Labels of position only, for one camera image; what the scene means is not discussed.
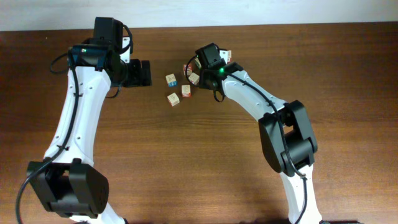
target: table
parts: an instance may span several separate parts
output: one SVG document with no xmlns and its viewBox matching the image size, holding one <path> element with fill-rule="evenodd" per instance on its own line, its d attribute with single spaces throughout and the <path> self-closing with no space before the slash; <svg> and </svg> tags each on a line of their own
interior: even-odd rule
<svg viewBox="0 0 398 224">
<path fill-rule="evenodd" d="M 171 107 L 165 76 L 180 84 L 195 50 L 217 43 L 276 97 L 300 100 L 318 152 L 314 188 L 325 220 L 398 219 L 398 23 L 131 29 L 132 58 L 150 60 L 150 87 L 104 101 L 95 168 L 109 202 L 131 223 L 264 223 L 286 219 L 282 181 L 261 151 L 258 125 L 213 93 Z M 14 204 L 29 161 L 48 148 L 67 91 L 49 63 L 92 30 L 0 32 L 0 222 Z M 71 223 L 47 213 L 29 186 L 26 223 Z"/>
</svg>

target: brown table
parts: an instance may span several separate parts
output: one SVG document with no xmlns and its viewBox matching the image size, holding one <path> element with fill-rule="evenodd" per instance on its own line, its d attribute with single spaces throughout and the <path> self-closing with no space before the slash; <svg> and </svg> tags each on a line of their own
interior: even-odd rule
<svg viewBox="0 0 398 224">
<path fill-rule="evenodd" d="M 261 151 L 257 122 L 206 90 L 171 107 L 165 76 L 210 42 L 233 51 L 259 85 L 307 108 L 319 149 L 314 188 L 326 220 L 398 222 L 398 23 L 132 29 L 133 58 L 150 60 L 151 87 L 105 100 L 95 168 L 109 202 L 132 223 L 238 223 L 287 218 L 282 181 Z M 0 222 L 29 161 L 48 148 L 66 75 L 49 63 L 92 30 L 0 32 Z M 71 223 L 47 213 L 29 186 L 26 223 Z"/>
</svg>

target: white panel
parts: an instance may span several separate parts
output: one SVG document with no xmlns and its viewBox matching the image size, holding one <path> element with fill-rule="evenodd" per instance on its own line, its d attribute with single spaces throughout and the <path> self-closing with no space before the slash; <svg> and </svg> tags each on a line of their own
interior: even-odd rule
<svg viewBox="0 0 398 224">
<path fill-rule="evenodd" d="M 398 0 L 2 0 L 0 30 L 92 29 L 96 16 L 129 27 L 398 20 Z"/>
</svg>

